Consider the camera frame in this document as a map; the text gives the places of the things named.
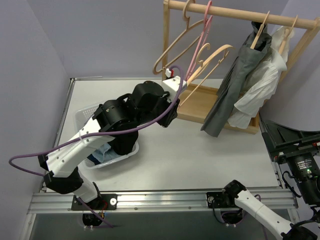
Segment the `light blue denim jacket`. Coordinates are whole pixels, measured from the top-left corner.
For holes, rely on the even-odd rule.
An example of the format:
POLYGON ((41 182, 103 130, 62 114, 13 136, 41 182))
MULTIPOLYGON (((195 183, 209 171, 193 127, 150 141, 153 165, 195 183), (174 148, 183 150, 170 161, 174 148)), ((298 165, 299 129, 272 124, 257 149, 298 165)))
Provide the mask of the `light blue denim jacket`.
POLYGON ((119 158, 121 155, 117 154, 112 147, 106 143, 102 145, 99 149, 95 150, 90 154, 87 159, 93 162, 95 165, 103 164, 109 162, 113 159, 119 158))

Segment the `beige plastic hanger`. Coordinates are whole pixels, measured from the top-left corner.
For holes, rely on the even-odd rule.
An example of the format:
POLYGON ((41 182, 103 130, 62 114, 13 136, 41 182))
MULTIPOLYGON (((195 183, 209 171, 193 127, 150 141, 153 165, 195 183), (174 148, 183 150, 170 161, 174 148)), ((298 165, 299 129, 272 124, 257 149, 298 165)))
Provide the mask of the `beige plastic hanger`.
POLYGON ((153 65, 152 73, 154 75, 162 74, 162 78, 165 75, 165 69, 171 66, 179 58, 181 58, 195 43, 200 39, 197 36, 188 47, 186 47, 181 53, 174 57, 171 61, 168 61, 168 55, 171 49, 191 30, 204 23, 204 20, 199 20, 193 24, 190 24, 190 16, 187 16, 187 10, 191 4, 195 4, 195 0, 187 0, 182 8, 182 20, 185 22, 185 29, 177 36, 177 38, 169 44, 169 32, 170 32, 170 8, 169 0, 163 1, 163 50, 162 54, 156 60, 153 65))

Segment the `pink plastic hanger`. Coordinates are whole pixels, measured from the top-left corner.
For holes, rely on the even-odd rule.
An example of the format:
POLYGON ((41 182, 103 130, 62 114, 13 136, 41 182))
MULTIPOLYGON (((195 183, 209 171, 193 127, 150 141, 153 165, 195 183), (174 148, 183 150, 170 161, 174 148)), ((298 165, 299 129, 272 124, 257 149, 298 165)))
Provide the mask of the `pink plastic hanger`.
POLYGON ((203 45, 206 43, 207 41, 207 37, 208 37, 208 34, 209 34, 209 31, 210 31, 210 28, 211 28, 211 24, 212 24, 212 19, 213 19, 213 16, 211 15, 210 17, 208 17, 208 11, 209 11, 209 8, 212 6, 212 1, 209 0, 207 5, 206 5, 206 9, 205 9, 205 12, 204 12, 204 17, 203 17, 203 30, 199 36, 199 39, 198 39, 198 42, 197 42, 197 46, 195 48, 195 51, 193 53, 193 56, 192 56, 192 59, 191 59, 191 62, 189 64, 189 67, 187 69, 187 72, 186 72, 186 76, 185 76, 185 80, 188 80, 188 78, 191 76, 191 74, 193 73, 194 71, 194 68, 196 66, 196 58, 197 58, 197 55, 200 51, 200 49, 203 47, 203 45))

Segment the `black garment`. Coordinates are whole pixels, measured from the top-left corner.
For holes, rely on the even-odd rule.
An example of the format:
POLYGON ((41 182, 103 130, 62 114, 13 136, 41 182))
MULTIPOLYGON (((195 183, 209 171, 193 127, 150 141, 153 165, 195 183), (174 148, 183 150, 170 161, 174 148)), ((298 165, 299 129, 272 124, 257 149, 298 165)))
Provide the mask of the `black garment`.
POLYGON ((114 139, 108 142, 108 144, 111 146, 111 149, 114 150, 114 152, 117 155, 123 156, 132 152, 138 137, 138 131, 115 135, 114 139))

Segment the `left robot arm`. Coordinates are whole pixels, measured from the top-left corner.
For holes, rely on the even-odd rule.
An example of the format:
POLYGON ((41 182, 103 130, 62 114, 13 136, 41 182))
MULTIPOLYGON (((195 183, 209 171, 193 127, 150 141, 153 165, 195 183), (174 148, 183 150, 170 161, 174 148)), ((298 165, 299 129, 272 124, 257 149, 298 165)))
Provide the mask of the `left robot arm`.
POLYGON ((139 130, 154 123, 168 127, 178 115, 179 95, 185 86, 178 76, 161 84, 145 81, 136 85, 132 93, 100 104, 68 142, 38 155, 40 166, 47 171, 43 177, 46 187, 62 195, 73 193, 88 209, 97 209, 100 190, 81 174, 78 165, 107 143, 118 155, 128 155, 139 130))

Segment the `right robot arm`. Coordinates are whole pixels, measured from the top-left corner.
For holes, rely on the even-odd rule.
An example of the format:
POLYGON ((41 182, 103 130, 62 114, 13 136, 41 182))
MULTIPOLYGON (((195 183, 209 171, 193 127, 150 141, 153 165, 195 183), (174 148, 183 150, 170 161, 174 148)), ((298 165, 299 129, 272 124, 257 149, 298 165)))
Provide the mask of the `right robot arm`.
POLYGON ((296 223, 286 220, 237 180, 223 188, 223 203, 244 210, 278 240, 318 240, 320 235, 305 225, 320 223, 320 167, 314 158, 320 154, 320 132, 298 130, 271 120, 264 120, 262 127, 262 137, 272 162, 286 164, 289 168, 281 174, 285 188, 304 200, 312 210, 312 217, 296 223))

